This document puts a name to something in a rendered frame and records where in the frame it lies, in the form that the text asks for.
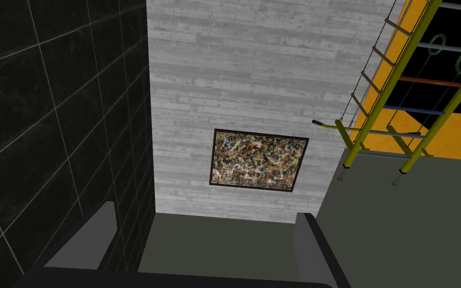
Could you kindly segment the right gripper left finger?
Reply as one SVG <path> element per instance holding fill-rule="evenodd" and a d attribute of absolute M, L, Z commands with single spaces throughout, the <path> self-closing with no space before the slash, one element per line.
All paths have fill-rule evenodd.
<path fill-rule="evenodd" d="M 40 256 L 43 267 L 96 270 L 117 233 L 115 203 L 101 201 Z"/>

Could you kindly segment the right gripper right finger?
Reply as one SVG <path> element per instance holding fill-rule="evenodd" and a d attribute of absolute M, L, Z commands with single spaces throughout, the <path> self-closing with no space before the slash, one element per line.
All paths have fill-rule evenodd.
<path fill-rule="evenodd" d="M 293 248 L 301 282 L 317 283 L 320 288 L 352 288 L 313 214 L 297 213 Z"/>

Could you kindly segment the framed abstract splatter painting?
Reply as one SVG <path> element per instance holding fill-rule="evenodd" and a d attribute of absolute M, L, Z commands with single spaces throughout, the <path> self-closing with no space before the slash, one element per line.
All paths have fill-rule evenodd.
<path fill-rule="evenodd" d="M 291 193 L 308 145 L 306 137 L 216 128 L 208 183 Z"/>

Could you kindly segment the yellow-green climbing frame with ladder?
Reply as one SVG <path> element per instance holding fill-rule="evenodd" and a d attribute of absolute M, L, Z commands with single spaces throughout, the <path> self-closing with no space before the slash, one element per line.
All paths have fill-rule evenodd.
<path fill-rule="evenodd" d="M 461 160 L 461 0 L 394 0 L 384 20 L 392 35 L 375 43 L 374 75 L 349 124 L 337 119 L 348 155 L 342 180 L 358 156 L 403 161 L 397 186 L 420 158 Z"/>

